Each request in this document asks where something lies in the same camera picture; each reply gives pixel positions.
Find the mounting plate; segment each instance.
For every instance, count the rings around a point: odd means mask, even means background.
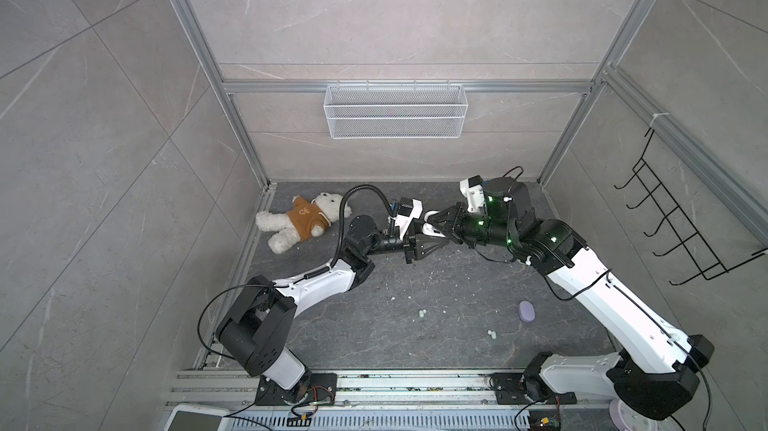
[[[313,386],[322,386],[333,393],[331,402],[321,406],[332,406],[335,403],[337,378],[338,376],[333,373],[313,373],[310,377],[310,389],[312,389]],[[325,394],[322,396],[318,395],[318,399],[324,399],[325,397]],[[274,381],[267,382],[265,379],[259,381],[259,392],[256,395],[255,406],[285,406],[286,404],[295,404],[289,401],[289,399],[290,398],[285,391],[277,386]]]
[[[496,393],[496,404],[529,404],[531,401],[525,397],[525,392],[518,388],[523,373],[493,373],[491,375],[491,386]],[[560,397],[560,404],[576,404],[576,395],[573,393],[556,394],[543,404],[557,404],[557,397]]]

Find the black cable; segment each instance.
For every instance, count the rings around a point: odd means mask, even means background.
[[[589,286],[585,287],[584,289],[581,289],[581,290],[577,291],[575,294],[571,295],[570,297],[560,297],[560,296],[558,296],[558,294],[554,291],[554,289],[552,289],[552,284],[549,283],[549,279],[547,279],[546,276],[544,276],[544,282],[547,283],[547,286],[549,287],[549,290],[552,291],[552,294],[554,294],[554,297],[558,298],[560,301],[570,301],[570,300],[573,300],[579,294],[583,293],[584,291],[586,291],[589,288],[591,288],[592,286],[594,286],[595,284],[599,283],[600,280],[603,279],[605,277],[605,275],[608,274],[609,272],[610,272],[610,270],[605,271],[604,273],[600,274],[600,277],[598,279],[592,281],[592,283]]]
[[[313,390],[314,390],[314,392],[315,392],[315,401],[317,401],[317,389],[314,389],[314,388],[312,388],[312,389],[313,389]],[[297,417],[298,419],[304,419],[304,417],[307,417],[307,418],[309,418],[309,417],[312,417],[312,416],[314,416],[314,414],[315,414],[315,413],[317,413],[317,409],[318,409],[318,406],[317,406],[317,405],[315,405],[315,409],[314,409],[313,411],[309,412],[309,413],[298,414],[298,413],[296,412],[296,408],[300,408],[300,407],[302,407],[302,406],[308,406],[310,403],[312,403],[312,401],[311,401],[311,400],[310,400],[310,401],[307,401],[306,403],[298,403],[297,405],[295,405],[295,406],[291,407],[291,409],[290,409],[290,412],[291,412],[291,414],[293,414],[293,416]]]
[[[256,404],[256,399],[254,399],[254,401],[251,404],[249,404],[248,406],[242,408],[240,411],[235,411],[234,413],[225,414],[224,417],[225,418],[234,417],[235,415],[240,414],[240,413],[242,413],[243,411],[245,411],[247,409],[250,409],[250,407],[252,407],[255,404]]]
[[[618,351],[618,349],[616,349],[616,345],[614,344],[614,339],[611,336],[608,328],[605,328],[605,332],[608,334],[608,341],[610,342],[610,347],[614,348],[614,352]]]
[[[229,413],[229,414],[225,415],[224,417],[225,418],[231,418],[231,417],[233,417],[233,416],[235,416],[237,414],[242,413],[246,409],[249,409],[250,407],[255,406],[256,405],[256,401],[258,401],[259,398],[263,398],[264,395],[266,394],[267,389],[269,388],[265,383],[263,384],[263,381],[264,381],[264,376],[259,378],[259,389],[264,389],[264,392],[261,394],[261,396],[259,396],[259,392],[256,391],[256,395],[254,396],[254,401],[251,404],[249,404],[248,406],[242,408],[240,411],[235,411],[234,413]]]
[[[528,403],[528,404],[526,404],[525,406],[523,406],[523,408],[522,408],[522,409],[520,409],[520,410],[518,411],[518,413],[514,415],[514,427],[515,427],[515,428],[517,428],[517,429],[518,429],[518,431],[522,431],[522,430],[520,429],[520,426],[518,426],[518,417],[520,417],[520,414],[521,414],[523,411],[525,411],[526,409],[528,409],[529,407],[531,407],[531,406],[535,405],[536,403],[542,403],[542,402],[546,401],[547,399],[548,399],[548,398],[541,398],[541,399],[537,399],[537,400],[533,401],[532,403]]]
[[[475,252],[480,255],[481,258],[483,258],[486,261],[491,261],[492,263],[504,263],[504,264],[510,264],[514,263],[514,260],[512,261],[499,261],[495,259],[491,259],[490,257],[485,256],[485,254],[481,253],[480,250],[475,246]]]
[[[382,202],[384,203],[384,207],[386,207],[387,215],[394,218],[397,214],[395,212],[395,209],[389,204],[389,201],[387,200],[384,193],[382,193],[382,190],[380,190],[378,187],[374,186],[373,184],[359,184],[357,186],[354,186],[352,189],[348,190],[344,196],[341,198],[341,204],[339,205],[339,241],[336,244],[336,252],[333,253],[333,259],[331,259],[330,267],[333,268],[336,265],[336,262],[339,260],[339,257],[341,255],[341,246],[344,241],[344,206],[346,206],[346,202],[350,199],[350,197],[355,194],[357,191],[367,189],[375,192],[379,195]]]
[[[203,312],[200,313],[200,318],[197,319],[197,339],[200,340],[200,344],[202,344],[203,347],[205,349],[207,349],[209,352],[211,352],[213,354],[216,354],[218,356],[221,356],[221,357],[225,357],[227,359],[235,359],[235,358],[230,356],[229,354],[219,353],[216,350],[210,349],[210,347],[203,340],[202,333],[200,333],[200,324],[203,322],[203,316],[205,316],[205,312],[208,311],[208,308],[210,307],[210,305],[213,304],[214,301],[216,301],[216,298],[218,298],[219,296],[221,296],[224,293],[228,293],[228,292],[230,292],[232,290],[240,289],[241,287],[263,287],[263,288],[283,289],[283,288],[286,288],[288,286],[268,286],[266,284],[240,284],[239,286],[232,286],[232,287],[226,288],[224,291],[221,291],[220,293],[216,294],[216,296],[214,296],[213,299],[208,301],[208,303],[203,308]]]
[[[505,173],[504,173],[504,175],[503,175],[502,177],[504,177],[504,176],[506,176],[507,174],[509,174],[509,173],[513,172],[515,169],[519,169],[519,170],[520,170],[520,172],[518,173],[518,175],[514,177],[514,180],[518,180],[518,177],[520,177],[520,176],[522,176],[522,175],[523,175],[523,167],[522,167],[522,166],[515,166],[515,167],[513,167],[512,169],[510,169],[510,170],[508,170],[507,172],[505,172]]]
[[[676,422],[677,426],[680,428],[680,431],[685,431],[685,428],[683,427],[682,424],[680,424],[680,421],[678,421],[676,417],[674,417],[672,415],[670,415],[670,417],[672,418],[673,421]]]
[[[696,362],[696,359],[690,355],[677,341],[674,342],[677,347],[680,348],[681,351],[683,351],[686,356],[688,356],[688,359],[690,359],[695,365],[696,369],[699,370],[699,374],[701,375],[701,379],[704,381],[704,387],[706,388],[706,414],[704,415],[704,421],[701,424],[702,431],[706,431],[706,425],[710,421],[710,415],[712,414],[712,389],[710,389],[710,383],[706,380],[706,376],[704,375],[704,370],[699,366],[699,363]]]
[[[651,317],[650,314],[648,314],[648,311],[643,309],[643,307],[635,302],[627,293],[622,291],[619,287],[614,286],[616,291],[624,294],[624,297],[626,297],[632,304],[634,304],[640,311],[645,314],[645,316],[653,323],[655,324],[662,333],[666,334],[668,338],[671,338],[672,336],[665,330],[653,317]],[[710,389],[710,383],[706,380],[706,375],[704,375],[704,370],[699,366],[699,363],[688,353],[685,348],[683,348],[677,341],[673,341],[675,343],[675,346],[679,347],[681,351],[683,351],[686,356],[688,356],[688,359],[691,360],[691,362],[696,366],[696,369],[699,370],[699,374],[701,375],[701,379],[704,381],[704,387],[706,388],[706,414],[704,415],[704,421],[701,424],[702,431],[706,431],[706,425],[710,421],[710,415],[712,414],[712,389]]]
[[[242,419],[243,421],[247,421],[248,423],[258,424],[259,426],[266,429],[266,431],[275,431],[271,427],[265,425],[264,423],[259,423],[258,421],[251,419],[251,418],[244,418],[244,417],[236,417],[235,419]]]

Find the white teddy bear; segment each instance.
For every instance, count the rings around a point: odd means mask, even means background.
[[[340,194],[320,193],[308,202],[302,196],[293,197],[293,209],[283,214],[261,211],[256,214],[256,227],[262,231],[278,231],[269,240],[275,254],[288,251],[294,244],[318,237],[339,220]],[[344,217],[352,215],[352,208],[344,206]]]

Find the purple soap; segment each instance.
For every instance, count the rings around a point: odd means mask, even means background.
[[[529,301],[520,301],[520,307],[518,308],[518,311],[520,312],[520,319],[524,323],[530,323],[536,319],[536,311],[534,311],[533,304],[531,304]]]

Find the wire mesh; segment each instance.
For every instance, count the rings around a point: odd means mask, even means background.
[[[467,98],[458,84],[336,84],[323,108],[334,139],[457,138]]]
[[[645,141],[645,148],[643,148],[643,154],[640,155],[640,159],[632,167],[632,171],[633,171],[632,177],[630,177],[629,180],[626,183],[624,183],[623,185],[621,185],[621,186],[614,185],[614,187],[616,189],[619,189],[619,190],[620,189],[624,189],[625,187],[627,187],[629,185],[629,183],[631,183],[633,180],[637,179],[638,182],[640,183],[640,185],[643,187],[643,189],[645,189],[645,192],[647,194],[636,205],[630,206],[630,205],[627,204],[627,208],[628,209],[636,209],[640,205],[642,205],[648,198],[650,198],[650,200],[656,205],[656,208],[658,209],[658,211],[661,213],[661,221],[659,221],[659,224],[658,224],[658,226],[656,226],[656,229],[654,230],[654,232],[648,234],[645,231],[643,231],[643,234],[645,234],[648,237],[653,237],[653,236],[655,236],[659,232],[659,229],[664,224],[664,222],[667,222],[667,224],[670,225],[670,228],[671,228],[672,232],[674,233],[675,238],[677,238],[677,244],[672,246],[668,251],[665,251],[664,253],[659,254],[659,253],[654,252],[655,256],[658,256],[658,257],[667,256],[667,254],[671,253],[672,251],[675,251],[678,247],[683,247],[683,249],[685,249],[685,252],[688,254],[688,257],[690,257],[690,259],[694,262],[694,265],[696,266],[696,269],[698,270],[697,273],[695,273],[693,276],[688,277],[687,279],[685,279],[685,280],[683,280],[681,282],[678,282],[678,283],[674,283],[674,282],[670,281],[670,284],[672,286],[679,286],[680,284],[685,284],[688,281],[691,281],[691,280],[693,280],[694,278],[696,278],[698,276],[703,276],[705,280],[710,281],[710,280],[713,280],[714,278],[716,278],[718,276],[722,276],[725,273],[729,273],[729,272],[735,270],[737,267],[743,266],[744,264],[747,264],[747,263],[749,263],[751,261],[754,261],[755,259],[757,259],[759,257],[764,256],[766,251],[768,251],[768,248],[763,248],[763,249],[761,249],[759,251],[755,251],[754,253],[752,253],[752,255],[750,257],[746,258],[744,261],[741,261],[740,263],[737,263],[737,264],[735,264],[735,265],[733,265],[731,267],[727,267],[723,263],[723,261],[720,259],[720,257],[718,257],[717,253],[715,253],[714,249],[712,249],[712,246],[710,246],[710,244],[706,241],[706,239],[704,239],[704,235],[701,234],[701,232],[696,227],[694,222],[688,217],[688,214],[683,210],[683,207],[680,206],[680,203],[677,202],[677,199],[675,199],[675,197],[672,195],[672,193],[670,193],[669,189],[667,189],[667,186],[661,181],[661,179],[658,177],[656,172],[650,167],[648,162],[645,160],[645,152],[648,150],[648,144],[650,144],[650,140],[654,137],[654,131],[652,129],[648,129],[648,131],[646,131],[645,135],[648,136],[648,140]],[[642,176],[640,176],[640,172],[643,169],[648,170],[650,175],[653,176],[653,178],[655,179],[655,182],[657,183],[655,186],[653,186],[652,183],[648,183],[647,182],[648,180],[644,180],[644,178]],[[664,208],[662,207],[662,205],[659,203],[659,200],[657,199],[657,196],[659,196],[659,195],[662,195],[662,196],[666,195],[666,196],[668,196],[669,199],[674,204],[674,206],[670,210],[665,211]],[[672,216],[672,214],[674,214],[674,213],[682,214],[683,217],[685,218],[686,222],[688,223],[688,225],[694,230],[693,233],[689,233],[688,237],[683,238],[683,234],[684,233],[681,230],[679,230],[678,227],[675,226],[674,222],[670,219],[670,216]],[[694,253],[692,253],[691,249],[688,247],[690,245],[689,241],[691,239],[695,238],[695,237],[698,237],[698,239],[700,241],[704,242],[704,245],[706,246],[706,248],[711,253],[711,256],[714,257],[714,263],[709,265],[706,268],[702,267],[702,265],[699,263],[699,261],[694,256]],[[719,267],[722,271],[719,271],[719,272],[715,273],[712,276],[707,276],[706,275],[707,271],[713,270],[713,269],[715,269],[717,267]]]

